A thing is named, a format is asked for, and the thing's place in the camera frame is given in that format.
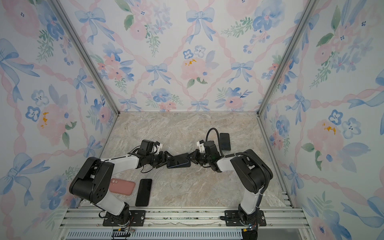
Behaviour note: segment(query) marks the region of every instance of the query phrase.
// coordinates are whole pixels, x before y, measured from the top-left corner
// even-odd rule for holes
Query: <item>pink phone case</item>
[[[126,181],[123,179],[112,178],[109,183],[109,190],[113,193],[131,195],[133,189],[135,188],[135,183]]]

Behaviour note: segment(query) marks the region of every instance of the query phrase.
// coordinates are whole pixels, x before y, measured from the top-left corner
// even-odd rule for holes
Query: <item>vent grille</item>
[[[125,239],[127,232],[112,229],[70,229],[68,240]],[[136,229],[129,239],[242,239],[239,229]]]

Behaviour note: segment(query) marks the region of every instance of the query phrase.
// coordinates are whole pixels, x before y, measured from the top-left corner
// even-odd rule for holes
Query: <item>phone screen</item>
[[[231,151],[231,143],[229,141],[229,133],[220,133],[221,150]]]
[[[141,179],[139,190],[137,191],[136,203],[137,207],[146,207],[149,204],[149,196],[151,195],[152,179]]]

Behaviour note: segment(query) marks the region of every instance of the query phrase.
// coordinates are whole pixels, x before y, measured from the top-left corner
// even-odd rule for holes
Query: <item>black mounting plate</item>
[[[144,225],[145,212],[146,212],[145,210],[130,210],[130,213],[133,217],[131,222],[132,227],[142,227]],[[112,220],[109,218],[104,219],[103,226],[104,227],[121,227],[117,223],[112,223]]]
[[[238,226],[243,227],[244,226],[239,221],[238,210],[226,210],[224,211],[224,215],[225,215],[225,218],[236,219],[236,220],[226,220],[225,224],[227,225],[227,227],[238,227]],[[261,227],[266,226],[265,216],[262,210],[258,211],[257,217],[258,217],[258,220],[257,220],[258,224]]]

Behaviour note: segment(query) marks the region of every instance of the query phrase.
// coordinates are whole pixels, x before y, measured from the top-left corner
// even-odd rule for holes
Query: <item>marble table surface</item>
[[[252,149],[276,175],[256,117],[254,112],[124,112],[118,117],[101,157],[125,155],[143,139],[161,142],[162,150],[174,156],[192,152],[196,142],[205,140],[207,131],[215,127],[219,132],[230,134],[232,151],[224,154]],[[209,140],[217,144],[214,131]],[[150,169],[150,165],[144,166],[144,172]],[[243,197],[244,187],[235,171],[217,173],[193,163],[188,168],[163,166],[146,174],[140,170],[127,170],[113,176],[136,183],[132,195],[116,194],[131,206],[135,205],[140,179],[144,178],[153,180],[149,206],[237,207]],[[276,176],[270,181],[260,206],[285,206]]]

